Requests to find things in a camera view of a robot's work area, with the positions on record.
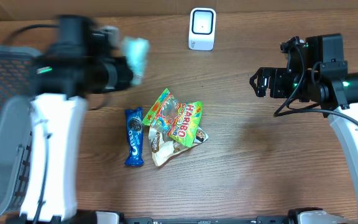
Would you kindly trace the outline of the green haribo gummy bag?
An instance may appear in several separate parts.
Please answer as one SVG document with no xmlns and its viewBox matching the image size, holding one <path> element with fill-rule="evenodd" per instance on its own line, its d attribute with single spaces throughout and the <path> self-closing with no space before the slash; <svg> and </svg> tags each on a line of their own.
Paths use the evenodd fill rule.
<svg viewBox="0 0 358 224">
<path fill-rule="evenodd" d="M 196 138 L 203 106 L 202 101 L 180 103 L 166 88 L 142 122 L 181 145 L 190 147 Z"/>
</svg>

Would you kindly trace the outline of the blue oreo cookie pack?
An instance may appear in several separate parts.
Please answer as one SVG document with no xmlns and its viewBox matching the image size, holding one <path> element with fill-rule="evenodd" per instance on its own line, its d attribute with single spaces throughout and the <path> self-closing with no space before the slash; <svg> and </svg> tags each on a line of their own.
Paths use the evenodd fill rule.
<svg viewBox="0 0 358 224">
<path fill-rule="evenodd" d="M 143 150 L 143 109 L 138 107 L 134 110 L 125 110 L 127 142 L 129 144 L 129 155 L 125 161 L 126 166 L 140 167 L 144 164 L 142 159 Z"/>
</svg>

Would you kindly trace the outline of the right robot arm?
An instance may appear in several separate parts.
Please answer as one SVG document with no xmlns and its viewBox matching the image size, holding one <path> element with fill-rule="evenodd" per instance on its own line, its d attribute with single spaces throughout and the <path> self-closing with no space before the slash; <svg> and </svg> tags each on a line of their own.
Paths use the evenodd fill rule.
<svg viewBox="0 0 358 224">
<path fill-rule="evenodd" d="M 280 51 L 287 66 L 260 67 L 249 83 L 258 97 L 269 90 L 270 97 L 285 99 L 275 117 L 321 113 L 329 120 L 354 184 L 358 217 L 358 72 L 348 71 L 342 35 L 294 36 L 280 44 Z"/>
</svg>

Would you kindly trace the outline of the brown cookie snack bag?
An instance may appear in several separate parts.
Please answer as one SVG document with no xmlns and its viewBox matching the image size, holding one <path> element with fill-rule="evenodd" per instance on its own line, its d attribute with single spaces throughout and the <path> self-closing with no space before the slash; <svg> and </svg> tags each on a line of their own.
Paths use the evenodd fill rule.
<svg viewBox="0 0 358 224">
<path fill-rule="evenodd" d="M 201 128 L 197 129 L 195 140 L 191 147 L 186 147 L 172 138 L 163 135 L 155 128 L 149 129 L 149 143 L 152 159 L 157 167 L 164 165 L 171 157 L 181 154 L 192 147 L 207 141 L 209 136 Z"/>
</svg>

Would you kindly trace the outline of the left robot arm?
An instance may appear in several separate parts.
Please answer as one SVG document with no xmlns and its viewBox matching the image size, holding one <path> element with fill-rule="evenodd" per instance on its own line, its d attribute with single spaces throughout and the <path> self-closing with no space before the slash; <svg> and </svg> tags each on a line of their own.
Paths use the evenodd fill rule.
<svg viewBox="0 0 358 224">
<path fill-rule="evenodd" d="M 33 59 L 30 81 L 32 152 L 29 183 L 11 223 L 64 223 L 77 211 L 76 168 L 88 94 L 125 90 L 134 74 L 119 47 L 119 30 L 61 15 L 58 36 Z"/>
</svg>

